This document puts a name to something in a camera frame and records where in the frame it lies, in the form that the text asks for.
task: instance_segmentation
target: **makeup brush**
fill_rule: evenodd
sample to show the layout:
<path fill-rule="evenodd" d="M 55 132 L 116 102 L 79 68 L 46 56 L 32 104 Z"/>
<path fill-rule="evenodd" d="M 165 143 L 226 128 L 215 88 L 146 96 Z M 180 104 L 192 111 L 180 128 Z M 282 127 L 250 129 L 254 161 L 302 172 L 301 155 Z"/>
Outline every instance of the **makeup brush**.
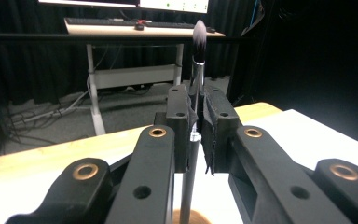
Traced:
<path fill-rule="evenodd" d="M 191 108 L 202 118 L 204 65 L 206 47 L 206 27 L 202 21 L 198 21 L 193 31 L 193 71 L 190 79 L 189 96 Z M 190 133 L 190 153 L 188 167 L 183 175 L 182 201 L 180 210 L 180 223 L 187 224 L 190 219 L 191 199 L 193 197 L 194 177 L 197 167 L 197 155 L 200 145 L 200 121 L 194 124 Z"/>

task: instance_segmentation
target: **white metal desk frame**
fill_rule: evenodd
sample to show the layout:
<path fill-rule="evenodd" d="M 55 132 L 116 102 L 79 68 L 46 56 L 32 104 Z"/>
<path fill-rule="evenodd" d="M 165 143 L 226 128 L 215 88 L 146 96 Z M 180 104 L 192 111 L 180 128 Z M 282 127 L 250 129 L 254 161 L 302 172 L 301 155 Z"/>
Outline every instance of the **white metal desk frame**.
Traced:
<path fill-rule="evenodd" d="M 92 45 L 88 44 L 89 91 L 92 102 L 91 115 L 95 134 L 106 134 L 100 107 L 98 106 L 98 89 L 171 80 L 173 80 L 173 85 L 179 85 L 182 75 L 183 47 L 184 44 L 176 45 L 175 64 L 97 71 L 94 68 Z"/>

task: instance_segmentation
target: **brush bristles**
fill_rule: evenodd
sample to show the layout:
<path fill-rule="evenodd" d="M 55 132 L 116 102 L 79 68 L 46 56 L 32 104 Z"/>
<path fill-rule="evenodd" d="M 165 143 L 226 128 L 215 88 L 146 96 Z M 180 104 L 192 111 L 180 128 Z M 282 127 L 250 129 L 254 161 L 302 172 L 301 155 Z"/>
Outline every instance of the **brush bristles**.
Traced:
<path fill-rule="evenodd" d="M 205 63 L 206 27 L 197 21 L 193 31 L 193 59 L 195 63 Z"/>

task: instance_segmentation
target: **monitor screen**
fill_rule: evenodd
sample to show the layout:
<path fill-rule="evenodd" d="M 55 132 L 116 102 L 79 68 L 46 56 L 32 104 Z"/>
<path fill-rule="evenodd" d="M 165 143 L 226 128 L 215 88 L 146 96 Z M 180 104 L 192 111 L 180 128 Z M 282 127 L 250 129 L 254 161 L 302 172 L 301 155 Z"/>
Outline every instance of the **monitor screen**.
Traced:
<path fill-rule="evenodd" d="M 39 0 L 39 3 L 83 7 L 139 7 L 207 13 L 209 0 Z"/>

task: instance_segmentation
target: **gray floor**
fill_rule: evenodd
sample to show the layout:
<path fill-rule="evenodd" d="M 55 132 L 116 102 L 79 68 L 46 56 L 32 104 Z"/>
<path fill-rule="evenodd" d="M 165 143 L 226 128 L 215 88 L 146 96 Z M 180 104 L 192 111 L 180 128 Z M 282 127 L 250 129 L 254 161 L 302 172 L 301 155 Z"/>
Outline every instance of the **gray floor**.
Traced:
<path fill-rule="evenodd" d="M 227 91 L 229 77 L 205 79 L 206 85 Z M 155 84 L 150 90 L 128 88 L 126 91 L 100 94 L 100 109 L 107 133 L 142 127 L 153 123 L 156 112 L 166 111 L 166 97 L 172 84 Z M 88 95 L 77 102 L 68 113 L 55 113 L 58 116 L 47 116 L 27 121 L 34 116 L 66 108 L 72 104 L 82 92 L 63 97 L 59 105 L 35 105 L 33 101 L 24 105 L 10 106 L 15 124 L 12 136 L 3 146 L 1 154 L 9 154 L 36 147 L 50 146 L 76 139 L 95 136 L 90 114 L 90 98 Z"/>

